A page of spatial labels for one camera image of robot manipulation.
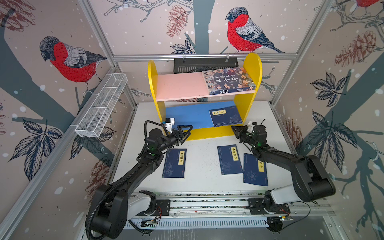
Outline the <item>colourful portrait cover book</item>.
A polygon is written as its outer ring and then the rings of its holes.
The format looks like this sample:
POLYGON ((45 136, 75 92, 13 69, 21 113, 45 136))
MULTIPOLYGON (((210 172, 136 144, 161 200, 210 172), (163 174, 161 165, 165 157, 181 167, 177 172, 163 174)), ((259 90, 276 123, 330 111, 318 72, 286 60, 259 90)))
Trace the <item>colourful portrait cover book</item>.
POLYGON ((256 85, 244 68, 228 68, 202 72, 209 95, 253 91, 256 85))

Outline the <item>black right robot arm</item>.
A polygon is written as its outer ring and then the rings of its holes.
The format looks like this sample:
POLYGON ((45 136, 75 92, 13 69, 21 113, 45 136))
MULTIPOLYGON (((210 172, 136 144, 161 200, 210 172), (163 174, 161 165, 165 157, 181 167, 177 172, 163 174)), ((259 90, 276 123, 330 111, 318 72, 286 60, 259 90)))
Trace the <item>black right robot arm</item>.
POLYGON ((264 208, 267 211, 287 203, 308 203, 336 193, 336 187, 318 157, 279 151, 267 144, 266 126, 255 122, 251 126, 251 131, 248 126, 231 126, 231 129, 258 161, 281 167, 292 177, 291 185, 265 192, 264 208))

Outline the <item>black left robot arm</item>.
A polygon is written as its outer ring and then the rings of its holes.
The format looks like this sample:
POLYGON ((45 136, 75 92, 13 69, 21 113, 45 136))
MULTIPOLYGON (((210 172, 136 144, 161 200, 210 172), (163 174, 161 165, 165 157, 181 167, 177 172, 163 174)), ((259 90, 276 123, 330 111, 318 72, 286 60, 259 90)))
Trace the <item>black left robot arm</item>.
POLYGON ((168 133, 164 124, 155 125, 155 129, 144 131, 145 143, 136 165, 117 181, 101 185, 95 191, 85 222, 89 240, 115 239, 132 217, 156 210, 156 194, 140 191, 134 198, 131 195, 160 166, 165 150, 182 145, 188 139, 193 126, 178 126, 168 133))

